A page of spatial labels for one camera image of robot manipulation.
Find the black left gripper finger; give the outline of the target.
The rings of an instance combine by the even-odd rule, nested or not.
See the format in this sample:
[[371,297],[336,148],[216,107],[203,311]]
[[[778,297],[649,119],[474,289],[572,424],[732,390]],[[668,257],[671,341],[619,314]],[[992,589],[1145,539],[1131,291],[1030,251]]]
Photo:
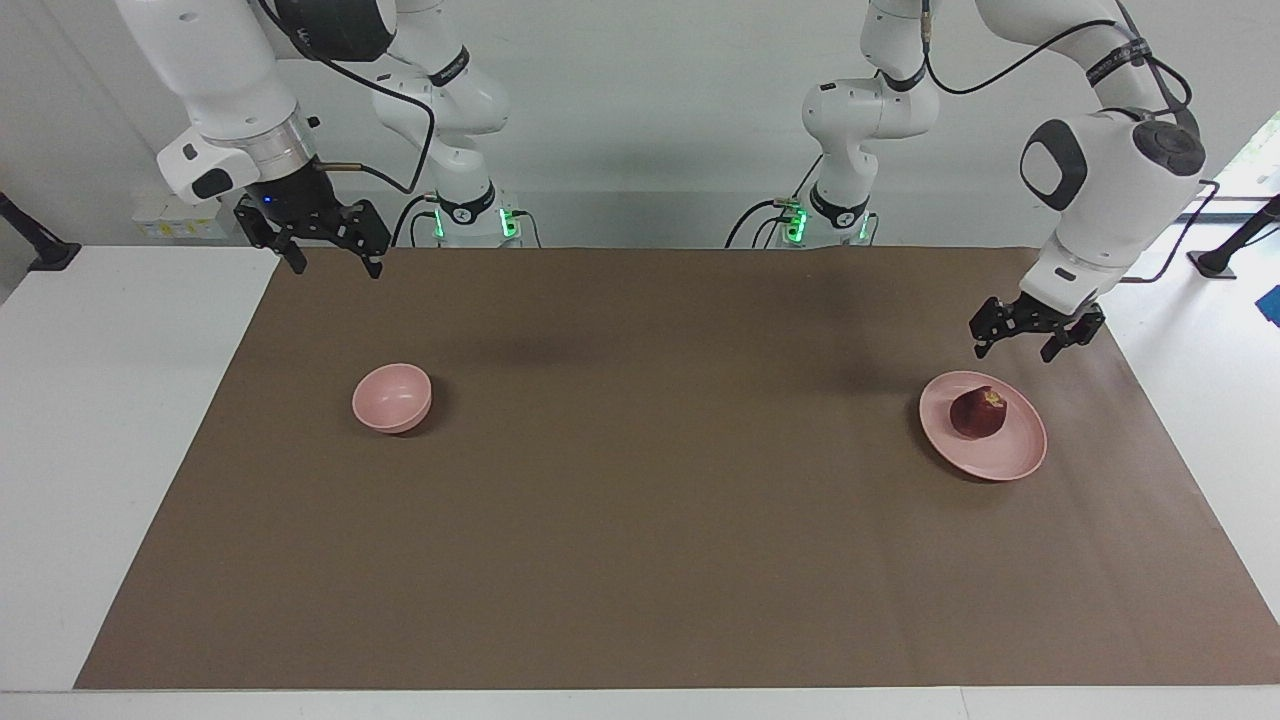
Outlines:
[[1039,351],[1043,363],[1052,363],[1065,348],[1087,346],[1105,325],[1103,310],[1087,310],[1070,322],[1056,322]]
[[969,320],[977,359],[984,359],[992,347],[1012,334],[1012,306],[997,297],[988,297]]

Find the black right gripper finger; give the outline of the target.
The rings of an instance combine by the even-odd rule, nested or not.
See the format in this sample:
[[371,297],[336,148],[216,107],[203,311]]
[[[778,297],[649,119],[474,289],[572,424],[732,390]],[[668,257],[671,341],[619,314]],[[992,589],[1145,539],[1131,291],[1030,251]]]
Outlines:
[[325,211],[325,232],[329,243],[360,259],[371,279],[381,277],[390,232],[371,201],[360,200]]
[[292,231],[275,229],[252,199],[241,199],[237,202],[236,219],[252,247],[274,252],[294,274],[305,273],[307,260],[296,243]]

